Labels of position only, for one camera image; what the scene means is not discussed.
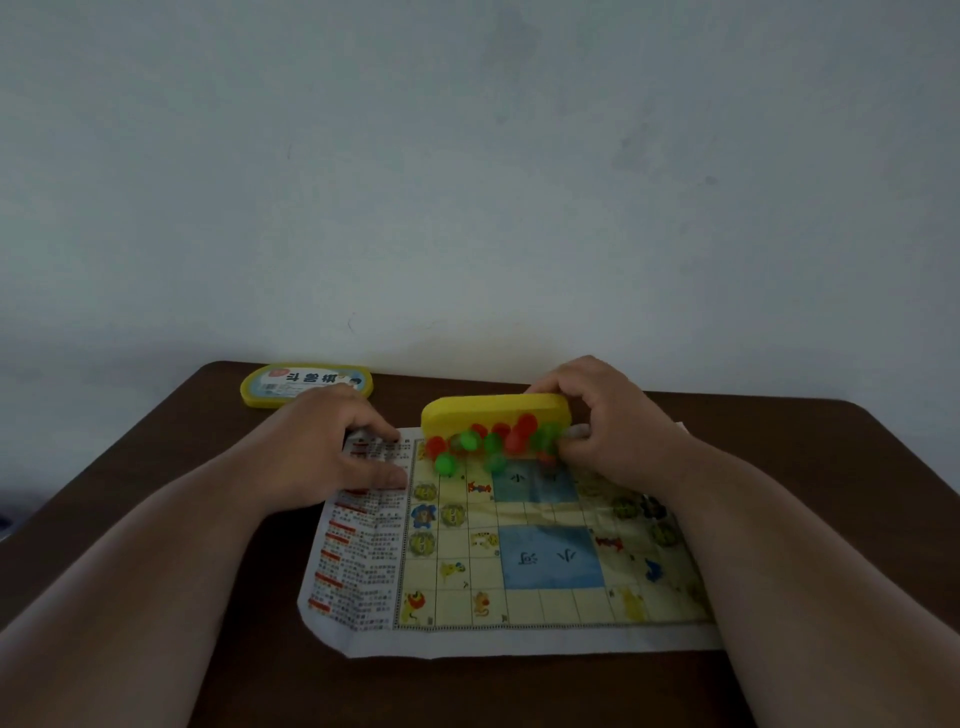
hand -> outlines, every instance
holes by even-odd
[[[406,472],[391,463],[342,453],[344,431],[367,428],[395,441],[400,433],[346,384],[310,389],[284,405],[223,457],[262,509],[260,517],[303,508],[344,488],[405,488]]]
[[[563,392],[590,408],[590,435],[561,438],[560,457],[632,490],[670,500],[699,442],[679,428],[610,364],[583,356],[563,364],[528,393]]]

game board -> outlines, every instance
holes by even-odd
[[[342,491],[321,517],[300,590],[307,626],[350,657],[720,648],[674,516],[654,498],[561,465],[465,458],[437,475],[418,428],[389,459],[405,491]]]

brown table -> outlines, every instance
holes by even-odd
[[[140,500],[261,422],[267,413],[248,409],[238,394],[258,366],[202,367],[0,544],[0,624]],[[522,391],[411,376],[375,381],[372,401],[397,426],[418,425],[437,397]],[[651,397],[697,436],[771,474],[960,628],[960,498],[866,410],[836,400]],[[273,516],[254,536],[194,724],[751,723],[722,652],[346,660],[317,641],[297,611],[320,511]]]

white wall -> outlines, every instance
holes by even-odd
[[[581,352],[853,400],[960,484],[958,38],[949,0],[6,0],[0,489],[211,359]]]

blue water square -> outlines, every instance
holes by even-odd
[[[589,589],[604,586],[590,532],[582,526],[500,526],[506,589]]]
[[[508,460],[493,474],[493,499],[506,503],[575,503],[577,488],[566,465],[545,471],[536,460]]]

